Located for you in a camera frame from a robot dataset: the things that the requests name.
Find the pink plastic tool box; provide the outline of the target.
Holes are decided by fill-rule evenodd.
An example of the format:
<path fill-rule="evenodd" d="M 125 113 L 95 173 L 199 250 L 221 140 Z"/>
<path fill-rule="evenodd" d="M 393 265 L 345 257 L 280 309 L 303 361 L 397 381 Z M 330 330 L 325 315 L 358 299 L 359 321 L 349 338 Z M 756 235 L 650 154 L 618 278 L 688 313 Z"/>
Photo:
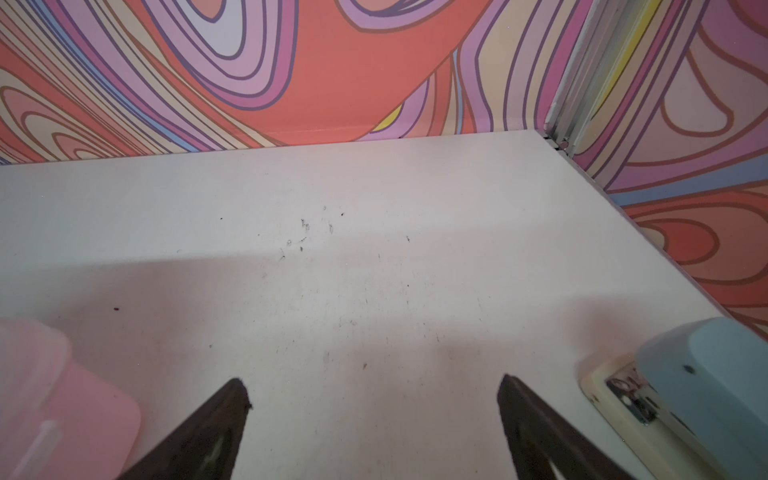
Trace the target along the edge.
<path fill-rule="evenodd" d="M 140 424 L 138 403 L 81 366 L 62 332 L 2 320 L 2 478 L 116 479 Z"/>

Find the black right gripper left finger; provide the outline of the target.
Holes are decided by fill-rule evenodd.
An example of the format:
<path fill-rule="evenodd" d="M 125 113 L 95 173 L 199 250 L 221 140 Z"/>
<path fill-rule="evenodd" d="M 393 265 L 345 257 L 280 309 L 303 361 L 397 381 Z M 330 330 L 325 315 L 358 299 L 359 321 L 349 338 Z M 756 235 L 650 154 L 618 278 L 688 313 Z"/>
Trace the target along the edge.
<path fill-rule="evenodd" d="M 119 479 L 229 479 L 250 410 L 246 386 L 230 379 Z"/>

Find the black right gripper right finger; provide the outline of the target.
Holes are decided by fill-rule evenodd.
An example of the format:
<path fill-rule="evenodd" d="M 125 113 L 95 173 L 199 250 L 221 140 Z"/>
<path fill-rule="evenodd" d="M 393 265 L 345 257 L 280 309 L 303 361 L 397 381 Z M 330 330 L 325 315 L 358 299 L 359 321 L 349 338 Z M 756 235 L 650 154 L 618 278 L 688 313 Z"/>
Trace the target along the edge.
<path fill-rule="evenodd" d="M 631 477 L 521 379 L 504 375 L 497 403 L 519 479 Z"/>

